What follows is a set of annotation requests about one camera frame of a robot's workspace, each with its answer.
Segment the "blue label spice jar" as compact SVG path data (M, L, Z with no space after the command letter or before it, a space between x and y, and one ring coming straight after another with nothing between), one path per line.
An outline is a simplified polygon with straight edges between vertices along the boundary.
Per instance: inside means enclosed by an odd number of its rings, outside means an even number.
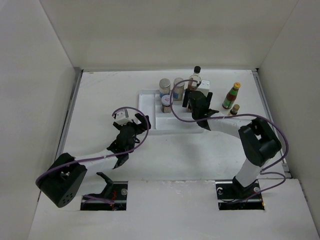
M162 78L159 81L159 96L162 98L165 95L169 95L171 91L171 81L167 78Z

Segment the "pink label spice jar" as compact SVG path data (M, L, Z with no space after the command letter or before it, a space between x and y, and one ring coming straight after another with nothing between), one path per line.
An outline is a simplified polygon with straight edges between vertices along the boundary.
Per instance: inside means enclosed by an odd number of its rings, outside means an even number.
M181 77L177 77L173 82L173 86L175 86L175 88L174 90L172 90L173 91L172 98L174 101L181 101L183 98L185 83L181 81L183 81L183 79Z

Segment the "tall dark soy sauce bottle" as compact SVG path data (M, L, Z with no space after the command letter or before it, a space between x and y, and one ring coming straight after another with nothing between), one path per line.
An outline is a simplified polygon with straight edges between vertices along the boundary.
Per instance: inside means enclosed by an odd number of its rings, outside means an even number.
M200 77L201 67L195 66L193 70L193 74L189 77L187 88L189 90L195 91L199 84L201 83L201 77Z

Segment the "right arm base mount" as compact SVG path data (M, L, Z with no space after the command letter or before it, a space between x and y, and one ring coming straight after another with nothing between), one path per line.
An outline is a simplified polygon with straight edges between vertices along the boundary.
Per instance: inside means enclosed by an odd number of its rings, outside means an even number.
M215 188L220 211L265 210L257 179L247 187L240 185L235 178L216 181Z

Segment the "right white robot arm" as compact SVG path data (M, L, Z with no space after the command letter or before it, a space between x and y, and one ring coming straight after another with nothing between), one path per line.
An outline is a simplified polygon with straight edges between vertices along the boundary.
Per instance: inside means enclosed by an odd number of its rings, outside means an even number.
M269 123L260 117L243 125L238 118L220 114L210 109L208 97L200 91L188 90L186 94L191 116L197 125L208 131L222 132L239 138L246 159L232 179L232 192L238 198L245 197L256 181L265 163L273 158L282 148Z

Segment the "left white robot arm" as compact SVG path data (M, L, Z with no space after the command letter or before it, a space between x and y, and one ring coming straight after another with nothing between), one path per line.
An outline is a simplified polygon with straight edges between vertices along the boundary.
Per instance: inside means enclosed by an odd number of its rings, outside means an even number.
M121 167L142 141L138 135L148 133L151 123L148 115L138 112L134 115L136 123L129 118L126 109L114 113L113 126L119 131L115 140L103 151L85 156L72 156L65 152L61 154L49 169L40 175L36 186L58 207L68 205L76 195L82 195L87 200L112 204L108 198L112 195L112 180L104 170L114 170ZM87 194L80 191L86 176L98 175L105 182L95 187L95 193Z

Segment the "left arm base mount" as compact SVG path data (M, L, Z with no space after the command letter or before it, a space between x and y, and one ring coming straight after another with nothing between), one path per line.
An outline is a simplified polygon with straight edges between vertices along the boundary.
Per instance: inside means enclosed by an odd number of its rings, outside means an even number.
M103 172L97 172L104 182L99 193L90 193L82 197L81 211L125 211L127 209L128 182L113 181Z

